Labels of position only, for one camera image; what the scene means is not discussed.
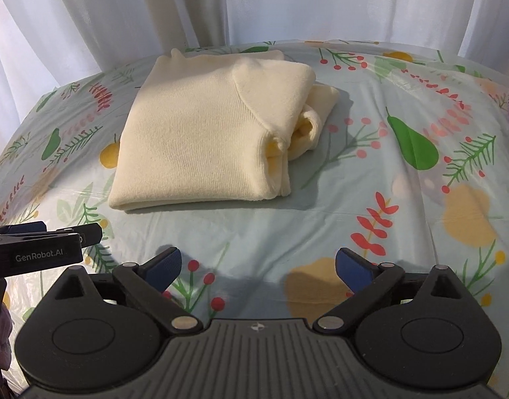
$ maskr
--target cream sweater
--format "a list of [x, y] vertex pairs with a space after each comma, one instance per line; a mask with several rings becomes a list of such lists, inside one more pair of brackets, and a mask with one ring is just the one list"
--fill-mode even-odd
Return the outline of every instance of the cream sweater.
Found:
[[159, 57], [123, 130], [109, 205], [288, 195], [288, 154], [315, 145], [337, 90], [312, 88], [309, 66], [282, 59], [279, 52], [185, 58], [177, 50]]

